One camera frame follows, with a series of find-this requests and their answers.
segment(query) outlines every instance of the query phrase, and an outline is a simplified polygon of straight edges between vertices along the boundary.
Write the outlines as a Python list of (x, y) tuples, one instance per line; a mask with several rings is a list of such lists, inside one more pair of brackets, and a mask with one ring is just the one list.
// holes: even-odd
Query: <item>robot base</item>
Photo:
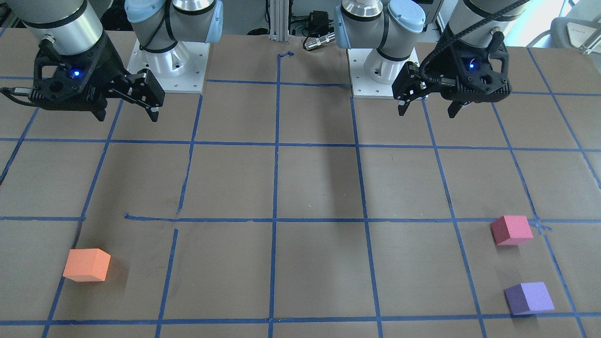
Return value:
[[(392, 86), (372, 80), (365, 72), (363, 64), (370, 52), (371, 48), (354, 48), (348, 50), (350, 80), (353, 84), (353, 97), (393, 100)], [(411, 56), (407, 61), (413, 61), (419, 64), (415, 49), (413, 49)]]
[[(204, 77), (207, 70), (207, 61), (209, 60), (210, 43), (201, 42), (180, 42), (183, 43), (190, 52), (190, 59), (184, 65), (184, 72), (177, 76), (164, 77), (160, 73), (156, 74), (156, 79), (166, 93), (190, 93), (201, 94), (203, 92)], [(127, 65), (127, 71), (136, 73), (137, 71), (148, 68), (144, 53), (140, 51), (139, 41), (136, 40), (133, 46), (132, 57)]]

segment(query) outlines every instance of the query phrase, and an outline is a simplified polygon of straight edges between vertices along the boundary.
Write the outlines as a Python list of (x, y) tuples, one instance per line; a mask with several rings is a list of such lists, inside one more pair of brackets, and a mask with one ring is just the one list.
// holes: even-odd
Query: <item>orange cube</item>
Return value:
[(63, 277), (74, 281), (104, 281), (111, 255), (100, 249), (71, 249)]

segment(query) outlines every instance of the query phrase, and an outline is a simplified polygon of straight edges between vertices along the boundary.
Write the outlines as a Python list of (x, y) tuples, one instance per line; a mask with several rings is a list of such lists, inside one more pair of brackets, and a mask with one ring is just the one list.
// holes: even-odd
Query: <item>table surface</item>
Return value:
[[(0, 35), (0, 85), (30, 85), (34, 38)], [(510, 55), (514, 93), (455, 119), (353, 98), (346, 51), (294, 37), (223, 36), (157, 123), (0, 99), (0, 336), (601, 337), (601, 76)], [(534, 239), (495, 246), (501, 215)], [(105, 282), (61, 278), (72, 245)], [(535, 281), (555, 311), (510, 316)]]

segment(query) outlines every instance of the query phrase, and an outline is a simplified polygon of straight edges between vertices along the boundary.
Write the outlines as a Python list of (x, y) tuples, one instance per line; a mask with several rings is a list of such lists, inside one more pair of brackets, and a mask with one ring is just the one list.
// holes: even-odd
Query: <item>block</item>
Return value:
[(490, 228), (497, 245), (518, 245), (534, 238), (526, 216), (503, 216)]
[(531, 315), (555, 310), (545, 283), (521, 283), (505, 289), (505, 297), (514, 315)]
[(111, 255), (100, 249), (71, 249), (63, 272), (74, 281), (104, 281)]

